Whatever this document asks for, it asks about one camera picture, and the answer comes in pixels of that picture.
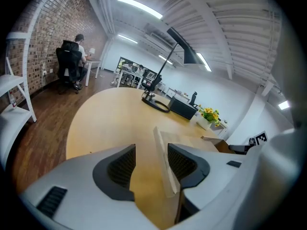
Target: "white shelf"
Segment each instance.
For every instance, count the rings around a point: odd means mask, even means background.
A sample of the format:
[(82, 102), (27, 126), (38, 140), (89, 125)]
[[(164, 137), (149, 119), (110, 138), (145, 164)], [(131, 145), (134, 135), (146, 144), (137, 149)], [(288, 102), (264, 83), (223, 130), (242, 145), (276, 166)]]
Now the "white shelf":
[(30, 111), (19, 107), (13, 109), (12, 105), (5, 108), (0, 115), (0, 159), (4, 170), (11, 147), (30, 117)]
[(26, 39), (28, 37), (28, 33), (9, 33), (6, 36), (6, 40), (10, 40), (10, 39)]
[(24, 81), (23, 77), (10, 74), (0, 76), (0, 96)]

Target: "ceiling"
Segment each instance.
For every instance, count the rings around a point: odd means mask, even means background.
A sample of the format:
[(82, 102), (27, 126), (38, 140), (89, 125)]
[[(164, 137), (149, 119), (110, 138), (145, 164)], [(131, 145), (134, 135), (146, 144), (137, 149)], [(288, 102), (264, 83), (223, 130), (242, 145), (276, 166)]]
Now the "ceiling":
[[(227, 79), (240, 76), (263, 86), (270, 81), (271, 92), (280, 92), (271, 69), (281, 12), (271, 0), (135, 1), (156, 10), (162, 19), (117, 0), (90, 0), (109, 35), (127, 36), (138, 41), (140, 48), (166, 58), (175, 44), (166, 31), (173, 27), (196, 52), (202, 53), (212, 69), (210, 74), (223, 71)], [(183, 65), (179, 46), (170, 60), (176, 68), (206, 71), (201, 66)]]

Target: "wooden floor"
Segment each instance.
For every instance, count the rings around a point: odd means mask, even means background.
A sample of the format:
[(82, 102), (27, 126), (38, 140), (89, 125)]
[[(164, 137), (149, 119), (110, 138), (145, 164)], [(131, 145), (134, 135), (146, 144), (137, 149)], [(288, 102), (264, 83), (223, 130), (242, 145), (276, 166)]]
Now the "wooden floor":
[(11, 173), (18, 194), (65, 161), (68, 130), (80, 106), (95, 93), (114, 88), (110, 85), (112, 72), (104, 70), (100, 71), (97, 79), (94, 76), (91, 72), (88, 87), (82, 82), (83, 89), (79, 94), (70, 89), (59, 95), (54, 84), (32, 99), (37, 122), (30, 122), (22, 129), (12, 147), (6, 168)]

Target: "air conditioner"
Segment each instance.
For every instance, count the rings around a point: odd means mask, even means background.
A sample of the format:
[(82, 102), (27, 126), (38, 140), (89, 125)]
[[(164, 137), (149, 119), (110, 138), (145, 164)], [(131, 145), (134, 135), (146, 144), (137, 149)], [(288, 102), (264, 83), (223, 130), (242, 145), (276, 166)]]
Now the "air conditioner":
[(165, 41), (162, 37), (158, 36), (155, 33), (151, 33), (150, 35), (145, 34), (145, 38), (155, 44), (160, 49), (164, 50), (165, 52), (169, 52), (172, 50), (172, 45)]

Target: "lamp arm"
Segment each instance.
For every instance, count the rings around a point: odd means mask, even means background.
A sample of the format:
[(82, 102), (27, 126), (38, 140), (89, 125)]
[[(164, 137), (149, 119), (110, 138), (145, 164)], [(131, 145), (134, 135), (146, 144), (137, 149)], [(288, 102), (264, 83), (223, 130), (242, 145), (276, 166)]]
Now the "lamp arm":
[(177, 47), (177, 45), (178, 45), (178, 42), (176, 42), (175, 46), (172, 48), (171, 52), (169, 53), (168, 57), (166, 58), (166, 61), (163, 63), (163, 65), (162, 65), (162, 67), (161, 67), (159, 73), (157, 74), (157, 76), (156, 76), (155, 79), (153, 80), (152, 84), (155, 83), (155, 81), (156, 81), (157, 78), (159, 77), (160, 73), (162, 72), (163, 68), (165, 67), (167, 61), (170, 59), (170, 57), (171, 57), (171, 55), (173, 54), (173, 52), (174, 52), (175, 48)]

